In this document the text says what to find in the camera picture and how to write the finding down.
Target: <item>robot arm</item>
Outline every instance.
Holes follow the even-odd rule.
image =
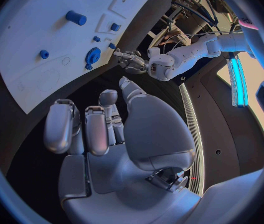
[[[167,54],[160,54],[158,47],[150,48],[148,50],[150,60],[145,67],[148,74],[153,78],[160,81],[169,81],[192,68],[200,58],[217,57],[220,56],[222,51],[246,51],[252,55],[243,33],[230,33],[220,36],[206,34],[196,43],[175,48]],[[121,57],[121,60],[125,59],[125,53],[115,52],[114,55]],[[133,62],[131,62],[133,69],[137,69],[135,61],[134,57]]]

